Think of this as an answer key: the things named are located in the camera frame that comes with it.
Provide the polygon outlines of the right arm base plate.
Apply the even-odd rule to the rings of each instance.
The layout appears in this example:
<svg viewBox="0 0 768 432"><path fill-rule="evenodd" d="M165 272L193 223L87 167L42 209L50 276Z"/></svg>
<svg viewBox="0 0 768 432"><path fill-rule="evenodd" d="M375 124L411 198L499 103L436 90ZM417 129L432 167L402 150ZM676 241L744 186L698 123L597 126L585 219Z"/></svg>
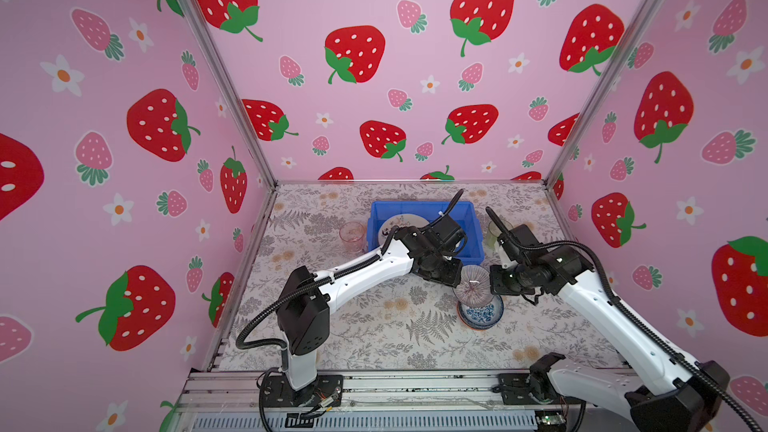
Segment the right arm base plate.
<svg viewBox="0 0 768 432"><path fill-rule="evenodd" d="M548 382L531 378L529 373L502 373L491 388L505 405L578 405L580 400L557 393Z"/></svg>

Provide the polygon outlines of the clear purple glass bowl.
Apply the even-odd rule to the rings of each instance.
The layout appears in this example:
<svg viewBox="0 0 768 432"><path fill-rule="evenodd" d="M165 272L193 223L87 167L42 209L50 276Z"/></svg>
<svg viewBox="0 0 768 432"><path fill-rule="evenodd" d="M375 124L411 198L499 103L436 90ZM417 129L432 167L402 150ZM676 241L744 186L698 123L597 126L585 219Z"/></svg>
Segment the clear purple glass bowl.
<svg viewBox="0 0 768 432"><path fill-rule="evenodd" d="M459 303L466 307L487 306L493 300L489 272L479 265L464 266L454 294Z"/></svg>

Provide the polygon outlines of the red bowl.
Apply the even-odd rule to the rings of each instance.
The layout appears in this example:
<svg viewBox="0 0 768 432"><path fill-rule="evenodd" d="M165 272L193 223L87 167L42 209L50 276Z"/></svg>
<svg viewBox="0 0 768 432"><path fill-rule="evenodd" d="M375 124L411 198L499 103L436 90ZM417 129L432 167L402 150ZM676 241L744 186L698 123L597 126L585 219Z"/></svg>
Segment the red bowl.
<svg viewBox="0 0 768 432"><path fill-rule="evenodd" d="M464 314L462 310L460 310L459 312L459 318L461 319L462 323L465 326L469 327L472 330L478 330L478 331L491 329L501 319L500 316L489 315L489 314L481 314L479 316L476 316L476 315L469 316Z"/></svg>

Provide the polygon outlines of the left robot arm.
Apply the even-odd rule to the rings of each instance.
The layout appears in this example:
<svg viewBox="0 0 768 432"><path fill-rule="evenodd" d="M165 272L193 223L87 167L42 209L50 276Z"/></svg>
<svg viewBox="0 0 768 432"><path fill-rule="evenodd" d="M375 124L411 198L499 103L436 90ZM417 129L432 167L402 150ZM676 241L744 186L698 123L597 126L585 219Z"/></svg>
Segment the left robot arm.
<svg viewBox="0 0 768 432"><path fill-rule="evenodd" d="M235 347L253 350L275 345L283 373L298 392L317 382L316 351L330 335L331 317L352 298L408 274L455 288L461 280L458 254L468 238L450 213L458 191L438 216L422 227L395 227L384 244L343 265L318 272L305 266L288 277L279 298L239 332Z"/></svg>

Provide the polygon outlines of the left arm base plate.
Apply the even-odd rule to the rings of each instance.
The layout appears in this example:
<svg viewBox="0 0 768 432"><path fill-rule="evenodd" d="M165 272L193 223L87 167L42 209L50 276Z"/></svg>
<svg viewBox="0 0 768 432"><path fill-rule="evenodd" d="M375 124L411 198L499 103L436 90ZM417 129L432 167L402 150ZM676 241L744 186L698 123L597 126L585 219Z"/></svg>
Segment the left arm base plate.
<svg viewBox="0 0 768 432"><path fill-rule="evenodd" d="M271 374L261 382L260 397L267 408L326 407L341 404L344 385L343 375L319 375L308 386L293 389L284 373Z"/></svg>

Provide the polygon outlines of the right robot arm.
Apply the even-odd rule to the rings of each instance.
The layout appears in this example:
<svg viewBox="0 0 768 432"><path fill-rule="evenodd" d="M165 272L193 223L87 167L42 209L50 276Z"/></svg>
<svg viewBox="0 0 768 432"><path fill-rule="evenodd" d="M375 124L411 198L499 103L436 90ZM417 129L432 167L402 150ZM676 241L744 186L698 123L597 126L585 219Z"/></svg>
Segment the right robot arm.
<svg viewBox="0 0 768 432"><path fill-rule="evenodd" d="M486 212L500 231L500 255L510 261L491 267L492 292L532 305L544 294L559 297L612 344L635 374L626 378L549 353L529 369L534 400L576 398L632 421L640 431L701 431L726 405L749 430L760 430L728 393L725 369L715 361L697 361L636 315L612 290L588 246L571 240L541 243L527 226L509 229L492 208Z"/></svg>

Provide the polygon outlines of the blue white porcelain bowl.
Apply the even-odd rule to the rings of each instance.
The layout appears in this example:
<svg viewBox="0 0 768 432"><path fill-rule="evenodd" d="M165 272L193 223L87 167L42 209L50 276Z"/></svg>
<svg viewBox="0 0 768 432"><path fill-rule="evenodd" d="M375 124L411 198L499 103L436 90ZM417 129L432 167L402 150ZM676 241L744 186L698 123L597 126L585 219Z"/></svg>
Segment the blue white porcelain bowl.
<svg viewBox="0 0 768 432"><path fill-rule="evenodd" d="M504 302L495 295L492 300L483 307L471 308L459 302L457 311L461 321L473 330L488 330L494 327L504 314Z"/></svg>

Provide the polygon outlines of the cream blossom pattern plate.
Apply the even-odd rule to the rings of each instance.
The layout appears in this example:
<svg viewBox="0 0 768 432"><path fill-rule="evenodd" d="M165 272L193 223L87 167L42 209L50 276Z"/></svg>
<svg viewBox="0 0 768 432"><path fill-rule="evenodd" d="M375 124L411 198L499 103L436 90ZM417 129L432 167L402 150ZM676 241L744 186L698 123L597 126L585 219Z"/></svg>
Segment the cream blossom pattern plate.
<svg viewBox="0 0 768 432"><path fill-rule="evenodd" d="M428 223L429 221L427 219L416 214L405 213L405 214L398 214L393 217L390 217L379 228L379 231L378 231L379 244L382 245L394 229L400 229L403 227L410 227L410 226L420 228L420 227L426 226Z"/></svg>

